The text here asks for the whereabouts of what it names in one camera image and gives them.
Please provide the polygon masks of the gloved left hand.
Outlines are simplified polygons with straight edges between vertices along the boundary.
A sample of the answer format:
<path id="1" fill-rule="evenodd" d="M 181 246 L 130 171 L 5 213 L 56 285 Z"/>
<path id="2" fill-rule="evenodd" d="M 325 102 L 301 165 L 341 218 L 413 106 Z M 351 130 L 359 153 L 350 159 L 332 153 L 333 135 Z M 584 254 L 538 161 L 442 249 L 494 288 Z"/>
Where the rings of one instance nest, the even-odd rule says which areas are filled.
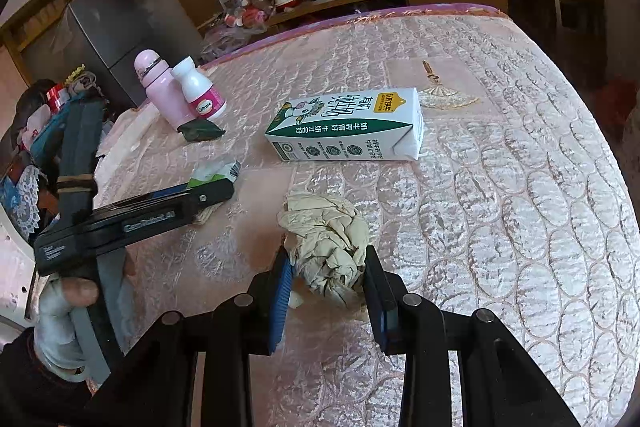
<path id="1" fill-rule="evenodd" d="M 98 258 L 101 277 L 106 278 L 108 316 L 114 327 L 116 346 L 125 351 L 134 335 L 134 275 L 126 249 Z M 52 275 L 39 297 L 34 349 L 38 360 L 55 376 L 69 383 L 93 381 L 102 385 L 111 374 L 99 345 L 92 337 L 88 306 L 96 303 L 99 286 L 81 277 Z"/>

